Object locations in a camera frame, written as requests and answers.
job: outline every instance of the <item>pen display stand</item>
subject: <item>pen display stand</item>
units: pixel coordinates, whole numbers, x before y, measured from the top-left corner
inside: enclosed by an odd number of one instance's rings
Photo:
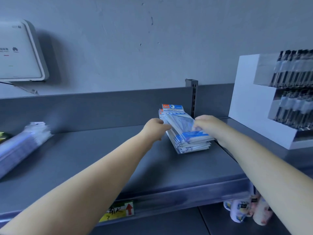
[[[313,51],[240,56],[229,117],[286,149],[313,147]]]

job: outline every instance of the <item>hand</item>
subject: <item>hand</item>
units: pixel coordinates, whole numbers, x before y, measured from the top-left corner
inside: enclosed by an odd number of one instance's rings
[[[226,137],[234,129],[212,115],[201,115],[195,118],[194,127],[202,128],[207,134],[216,138],[218,143],[226,147]]]
[[[170,130],[171,126],[169,124],[164,124],[163,120],[154,118],[150,119],[139,134],[154,143],[157,140],[161,140],[162,136],[167,130]]]

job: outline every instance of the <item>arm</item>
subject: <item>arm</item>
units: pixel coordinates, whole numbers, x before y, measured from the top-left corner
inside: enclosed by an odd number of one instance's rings
[[[313,230],[313,180],[269,150],[213,116],[195,126],[227,148],[291,234]]]
[[[160,119],[151,119],[139,134],[21,212],[0,229],[0,234],[88,234],[119,195],[141,158],[170,128]]]

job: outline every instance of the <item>yellow price tag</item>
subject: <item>yellow price tag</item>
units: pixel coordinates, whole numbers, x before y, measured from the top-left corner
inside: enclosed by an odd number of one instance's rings
[[[132,201],[113,204],[110,209],[103,215],[99,222],[132,216],[134,214],[134,204]]]

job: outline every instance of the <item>red arrow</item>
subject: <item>red arrow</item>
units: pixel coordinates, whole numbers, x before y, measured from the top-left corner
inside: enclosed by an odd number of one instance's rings
[[[128,204],[126,207],[126,210],[128,210],[128,215],[131,215],[131,210],[133,209],[133,207],[131,206],[131,204]]]

